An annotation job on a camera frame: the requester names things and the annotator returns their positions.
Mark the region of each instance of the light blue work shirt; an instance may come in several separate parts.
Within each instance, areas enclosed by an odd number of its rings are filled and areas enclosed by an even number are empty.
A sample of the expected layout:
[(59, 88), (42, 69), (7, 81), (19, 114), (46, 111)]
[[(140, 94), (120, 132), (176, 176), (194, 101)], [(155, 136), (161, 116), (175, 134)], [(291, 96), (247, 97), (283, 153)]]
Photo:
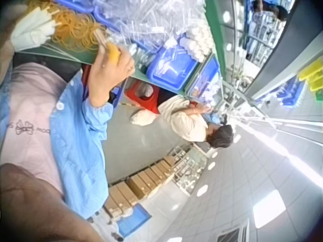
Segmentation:
[[(0, 86), (0, 147), (10, 115), (12, 63)], [(82, 74), (78, 72), (61, 94), (50, 117), (51, 148), (60, 173), (65, 203), (87, 219), (108, 197), (101, 141), (107, 138), (107, 121), (113, 106), (94, 108), (83, 101)]]

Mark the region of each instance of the pink cloth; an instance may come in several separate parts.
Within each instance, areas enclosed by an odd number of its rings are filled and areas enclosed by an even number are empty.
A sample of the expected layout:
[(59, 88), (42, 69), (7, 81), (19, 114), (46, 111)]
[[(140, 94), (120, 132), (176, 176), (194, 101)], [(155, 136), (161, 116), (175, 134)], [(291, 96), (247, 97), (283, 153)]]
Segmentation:
[(66, 82), (36, 63), (13, 69), (10, 89), (10, 121), (0, 163), (12, 163), (54, 186), (64, 195), (51, 142), (49, 116)]

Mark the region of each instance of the woman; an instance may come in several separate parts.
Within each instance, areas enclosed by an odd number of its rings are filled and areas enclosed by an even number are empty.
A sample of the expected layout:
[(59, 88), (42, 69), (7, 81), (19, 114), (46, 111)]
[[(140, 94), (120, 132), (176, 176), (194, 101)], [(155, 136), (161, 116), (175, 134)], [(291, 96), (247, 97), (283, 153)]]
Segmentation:
[[(152, 86), (145, 84), (144, 96), (152, 94)], [(207, 124), (201, 114), (208, 113), (210, 108), (198, 104), (190, 104), (189, 99), (182, 95), (160, 88), (157, 107), (161, 116), (171, 126), (173, 131), (190, 142), (207, 141), (213, 148), (227, 148), (233, 141), (231, 125), (219, 126)], [(156, 115), (149, 110), (140, 110), (131, 117), (131, 123), (148, 125)]]
[(0, 46), (0, 238), (102, 241), (84, 219), (108, 197), (107, 101), (134, 61), (120, 47), (114, 63), (100, 46), (83, 100), (79, 64), (15, 54), (10, 34), (1, 34)]

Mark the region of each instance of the brown cardboard box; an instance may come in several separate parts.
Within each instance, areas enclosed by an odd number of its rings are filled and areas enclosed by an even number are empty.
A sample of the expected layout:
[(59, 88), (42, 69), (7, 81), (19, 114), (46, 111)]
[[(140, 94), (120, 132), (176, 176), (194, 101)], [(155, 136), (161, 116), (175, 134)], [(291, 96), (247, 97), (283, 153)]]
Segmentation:
[(122, 195), (127, 199), (127, 201), (131, 204), (131, 206), (135, 206), (138, 203), (138, 198), (131, 191), (131, 189), (127, 186), (127, 184), (123, 181), (118, 183), (117, 188), (122, 193)]
[(139, 175), (133, 175), (126, 181), (126, 183), (133, 191), (133, 193), (137, 196), (138, 199), (145, 198), (150, 193), (149, 187), (139, 177)]
[(173, 167), (176, 163), (176, 159), (174, 156), (168, 155), (164, 157), (164, 160), (170, 165), (170, 167)]
[(161, 172), (164, 174), (165, 177), (169, 177), (172, 174), (172, 172), (167, 170), (161, 162), (158, 162), (156, 166), (158, 167), (159, 170), (161, 170)]
[(153, 182), (159, 186), (162, 184), (162, 180), (152, 171), (151, 168), (147, 168), (145, 170), (145, 173), (149, 176), (150, 179), (153, 180)]
[(173, 178), (174, 178), (174, 173), (172, 173), (169, 177), (167, 177), (167, 179), (164, 181), (164, 185), (166, 185), (167, 183), (169, 183)]
[(149, 178), (149, 176), (144, 171), (139, 172), (138, 175), (151, 190), (157, 188), (157, 185), (152, 181), (152, 179)]
[(164, 183), (164, 181), (166, 180), (166, 176), (161, 170), (159, 170), (157, 165), (152, 165), (150, 168), (158, 176), (158, 178)]
[(122, 195), (117, 186), (113, 186), (109, 188), (109, 195), (113, 198), (116, 204), (121, 208), (123, 213), (127, 213), (129, 209), (131, 209), (130, 203), (128, 203), (127, 199)]
[(122, 214), (121, 209), (115, 203), (115, 201), (111, 196), (108, 196), (103, 206), (106, 209), (106, 211), (112, 216), (112, 218), (119, 217)]
[(171, 166), (164, 160), (161, 160), (160, 163), (165, 167), (165, 169), (169, 172), (169, 173), (173, 173), (173, 169), (171, 168)]

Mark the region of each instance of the gray floor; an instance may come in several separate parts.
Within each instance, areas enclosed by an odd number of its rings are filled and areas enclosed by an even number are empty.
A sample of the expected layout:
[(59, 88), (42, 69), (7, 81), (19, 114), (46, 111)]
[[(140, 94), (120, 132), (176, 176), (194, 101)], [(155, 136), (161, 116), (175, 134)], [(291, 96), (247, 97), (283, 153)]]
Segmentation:
[[(125, 96), (120, 102), (132, 103)], [(174, 146), (185, 143), (161, 116), (148, 126), (131, 124), (129, 118), (137, 110), (119, 105), (108, 124), (108, 139), (102, 145), (109, 183), (163, 158)]]

